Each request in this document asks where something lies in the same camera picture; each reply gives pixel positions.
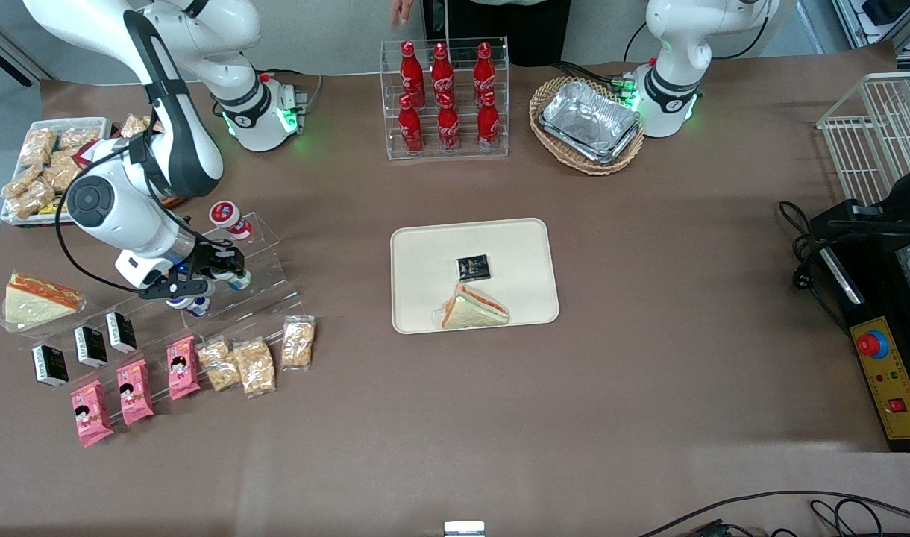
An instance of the bottle rack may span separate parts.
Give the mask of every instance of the bottle rack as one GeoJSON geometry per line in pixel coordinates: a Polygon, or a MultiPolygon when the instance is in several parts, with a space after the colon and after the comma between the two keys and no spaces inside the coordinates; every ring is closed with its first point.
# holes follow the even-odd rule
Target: bottle rack
{"type": "Polygon", "coordinates": [[[444,40],[414,40],[415,57],[421,64],[425,80],[425,106],[418,110],[424,149],[418,155],[405,151],[405,142],[398,128],[398,98],[403,95],[401,75],[401,43],[383,41],[381,47],[380,81],[383,86],[383,115],[386,119],[386,152],[389,160],[462,159],[463,157],[506,157],[509,153],[509,47],[507,37],[479,37],[466,40],[449,40],[448,57],[455,71],[455,109],[459,116],[462,146],[457,153],[442,153],[438,135],[439,107],[432,91],[431,67],[433,48],[444,40]],[[474,75],[477,48],[482,41],[492,45],[492,63],[495,66],[495,108],[500,119],[498,147],[486,153],[478,147],[478,110],[475,105],[474,75]]]}

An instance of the control panel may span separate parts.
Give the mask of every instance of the control panel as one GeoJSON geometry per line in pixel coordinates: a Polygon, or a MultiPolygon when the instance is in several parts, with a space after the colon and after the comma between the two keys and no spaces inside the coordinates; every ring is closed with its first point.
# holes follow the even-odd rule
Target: control panel
{"type": "Polygon", "coordinates": [[[910,382],[885,317],[850,328],[889,439],[910,439],[910,382]]]}

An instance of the red bottle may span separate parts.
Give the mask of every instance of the red bottle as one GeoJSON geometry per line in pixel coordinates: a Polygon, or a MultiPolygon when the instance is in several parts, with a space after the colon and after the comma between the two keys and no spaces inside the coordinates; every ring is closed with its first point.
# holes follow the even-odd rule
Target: red bottle
{"type": "Polygon", "coordinates": [[[432,64],[432,87],[435,89],[435,102],[439,105],[440,96],[449,95],[455,102],[455,71],[448,61],[448,47],[444,43],[435,44],[435,63],[432,64]]]}
{"type": "Polygon", "coordinates": [[[425,105],[425,82],[421,74],[421,64],[415,57],[415,44],[411,41],[401,43],[401,87],[412,96],[412,106],[420,110],[425,105]]]}
{"type": "Polygon", "coordinates": [[[482,95],[482,109],[478,112],[478,148],[490,153],[498,147],[499,118],[495,108],[495,92],[482,95]]]}
{"type": "Polygon", "coordinates": [[[401,139],[405,140],[405,152],[409,155],[418,155],[424,148],[421,139],[421,120],[418,113],[412,109],[413,98],[403,94],[398,98],[398,130],[401,130],[401,139]]]}
{"type": "Polygon", "coordinates": [[[482,41],[478,45],[478,61],[475,62],[475,105],[482,105],[482,95],[495,91],[495,64],[492,63],[492,45],[482,41]]]}
{"type": "Polygon", "coordinates": [[[458,133],[458,113],[455,112],[455,99],[452,95],[439,95],[439,139],[442,141],[442,153],[454,155],[462,144],[458,133]]]}

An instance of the red switch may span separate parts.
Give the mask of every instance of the red switch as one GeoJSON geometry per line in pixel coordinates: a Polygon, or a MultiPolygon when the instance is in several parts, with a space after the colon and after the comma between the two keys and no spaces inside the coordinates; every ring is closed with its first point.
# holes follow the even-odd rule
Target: red switch
{"type": "Polygon", "coordinates": [[[906,402],[903,400],[889,400],[889,412],[899,414],[906,411],[906,402]]]}

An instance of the white plastic tray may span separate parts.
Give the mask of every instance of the white plastic tray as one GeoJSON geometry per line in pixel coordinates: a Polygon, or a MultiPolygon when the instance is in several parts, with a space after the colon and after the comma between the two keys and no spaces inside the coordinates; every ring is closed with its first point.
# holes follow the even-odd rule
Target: white plastic tray
{"type": "MultiPolygon", "coordinates": [[[[62,135],[69,129],[100,129],[101,139],[106,139],[110,137],[110,119],[107,118],[65,118],[65,119],[45,119],[41,122],[33,122],[29,128],[29,131],[36,129],[52,129],[55,131],[58,136],[62,135]]],[[[18,174],[25,170],[27,166],[23,166],[20,162],[14,167],[14,175],[11,176],[11,180],[15,180],[18,177],[18,174]]],[[[1,221],[16,225],[17,227],[39,227],[40,225],[53,225],[54,224],[54,215],[52,214],[35,214],[31,215],[30,218],[17,218],[12,217],[11,214],[8,214],[7,204],[1,204],[1,221]]],[[[60,221],[62,223],[70,222],[70,215],[64,213],[60,215],[60,221]]]]}
{"type": "Polygon", "coordinates": [[[506,326],[547,324],[560,313],[547,225],[537,218],[405,227],[392,234],[392,326],[455,332],[432,322],[458,283],[459,258],[488,255],[492,279],[472,282],[501,302],[506,326]]]}

